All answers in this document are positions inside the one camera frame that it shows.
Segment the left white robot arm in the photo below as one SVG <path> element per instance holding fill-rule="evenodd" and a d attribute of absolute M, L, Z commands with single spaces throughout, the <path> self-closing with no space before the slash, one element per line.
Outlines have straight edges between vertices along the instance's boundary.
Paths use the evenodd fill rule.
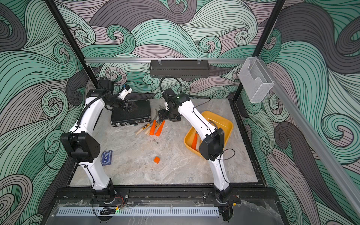
<path fill-rule="evenodd" d="M 101 164 L 101 148 L 92 136 L 93 131 L 103 109 L 111 111 L 119 108 L 131 112 L 137 107 L 135 102 L 126 99 L 132 88 L 124 84 L 119 86 L 118 93 L 114 93 L 115 85 L 115 82 L 106 77 L 100 78 L 97 88 L 89 90 L 86 94 L 84 108 L 75 125 L 60 137 L 67 155 L 86 172 L 91 182 L 92 193 L 96 196 L 109 196 L 108 203 L 115 199 L 116 191 Z"/>

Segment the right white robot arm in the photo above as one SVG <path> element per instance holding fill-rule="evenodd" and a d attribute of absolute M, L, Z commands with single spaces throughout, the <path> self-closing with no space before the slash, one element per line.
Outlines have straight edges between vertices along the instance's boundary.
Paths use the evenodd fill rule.
<path fill-rule="evenodd" d="M 165 109 L 158 111 L 159 122 L 180 122 L 185 118 L 200 136 L 199 152 L 211 167 L 216 200 L 224 204 L 229 201 L 232 187 L 228 181 L 224 165 L 225 132 L 210 124 L 197 110 L 190 97 L 182 91 L 182 83 L 174 78 L 180 85 L 180 92 L 176 94 L 171 88 L 163 89 L 162 83 L 167 79 L 160 79 L 159 88 L 165 100 Z"/>

